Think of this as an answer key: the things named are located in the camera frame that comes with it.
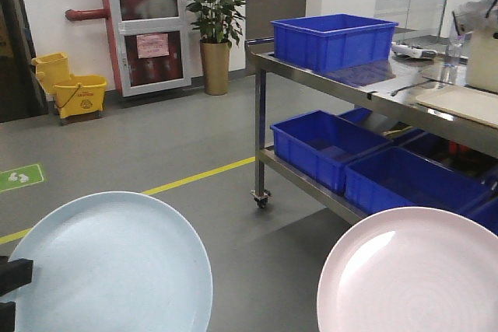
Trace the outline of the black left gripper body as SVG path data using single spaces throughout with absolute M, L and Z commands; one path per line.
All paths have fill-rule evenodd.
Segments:
M 20 258 L 10 260 L 1 255 L 1 296 L 28 285 L 33 278 L 33 261 Z M 1 301 L 1 332 L 16 329 L 16 302 Z

